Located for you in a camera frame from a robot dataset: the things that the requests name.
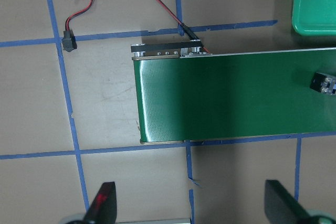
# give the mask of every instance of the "power connector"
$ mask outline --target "power connector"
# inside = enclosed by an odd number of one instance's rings
[[[71,52],[77,49],[77,43],[72,30],[63,31],[64,37],[62,39],[63,50]]]

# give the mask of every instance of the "green belt surface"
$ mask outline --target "green belt surface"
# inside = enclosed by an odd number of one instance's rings
[[[336,97],[309,88],[335,75],[336,50],[134,61],[141,141],[336,131]]]

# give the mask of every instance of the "green plastic bin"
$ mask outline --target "green plastic bin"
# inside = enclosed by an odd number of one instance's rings
[[[301,35],[336,35],[336,0],[294,0],[292,24]]]

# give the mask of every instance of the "green conveyor belt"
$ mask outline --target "green conveyor belt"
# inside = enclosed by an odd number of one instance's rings
[[[134,61],[141,141],[336,131],[336,97],[309,88],[335,75],[336,50]]]

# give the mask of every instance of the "green tray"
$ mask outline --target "green tray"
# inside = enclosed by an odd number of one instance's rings
[[[336,50],[134,61],[145,143],[336,131],[336,97],[309,88],[335,75]]]
[[[336,0],[294,0],[292,24],[301,35],[336,35]]]

